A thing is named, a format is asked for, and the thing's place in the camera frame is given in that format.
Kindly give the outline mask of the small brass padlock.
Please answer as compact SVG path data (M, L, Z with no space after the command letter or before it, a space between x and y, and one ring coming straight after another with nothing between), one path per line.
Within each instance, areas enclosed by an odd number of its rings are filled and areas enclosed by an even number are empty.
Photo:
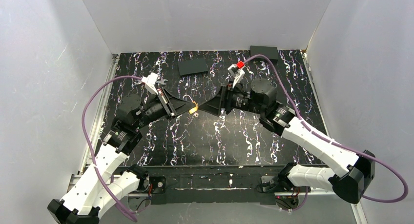
M183 100L190 102L190 109L188 110L189 114L195 114L199 110L198 103L194 100L189 94L183 95Z

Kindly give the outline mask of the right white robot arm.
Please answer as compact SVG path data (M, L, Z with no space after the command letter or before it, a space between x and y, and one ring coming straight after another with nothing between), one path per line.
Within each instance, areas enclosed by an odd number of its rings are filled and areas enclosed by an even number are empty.
M293 109L278 102L276 97L276 88L265 79L253 80L249 91L243 90L240 83L229 83L199 109L215 116L220 116L222 110L229 113L233 109L258 114L265 129L301 146L326 165L310 167L289 163L276 176L277 180L270 183L272 187L320 188L334 192L351 204L358 203L374 177L374 154L366 150L370 156L367 159L335 146L335 140L299 119Z

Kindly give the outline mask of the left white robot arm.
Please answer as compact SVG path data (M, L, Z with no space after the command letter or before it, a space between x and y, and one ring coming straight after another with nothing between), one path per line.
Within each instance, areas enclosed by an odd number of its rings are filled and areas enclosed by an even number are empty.
M97 224L121 198L135 190L147 191L148 173L140 166L131 166L111 184L106 182L142 139L142 128L158 119L173 119L198 109L197 103L174 97L164 88L157 92L147 101L139 95L122 99L111 130L92 164L68 193L49 203L47 209L57 223Z

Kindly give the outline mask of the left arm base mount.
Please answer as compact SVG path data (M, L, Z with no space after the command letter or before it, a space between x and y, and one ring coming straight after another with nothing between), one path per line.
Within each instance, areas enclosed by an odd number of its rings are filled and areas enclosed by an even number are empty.
M128 195L127 204L131 211L139 214L151 205L154 195L164 194L165 190L165 177L147 177L137 190Z

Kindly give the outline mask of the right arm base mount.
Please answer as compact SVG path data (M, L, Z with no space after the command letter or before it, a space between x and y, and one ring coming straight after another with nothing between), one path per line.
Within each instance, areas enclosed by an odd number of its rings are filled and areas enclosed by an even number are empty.
M273 195L279 210L289 214L301 208L311 192L309 186L292 186L271 175L262 176L255 190L261 194Z

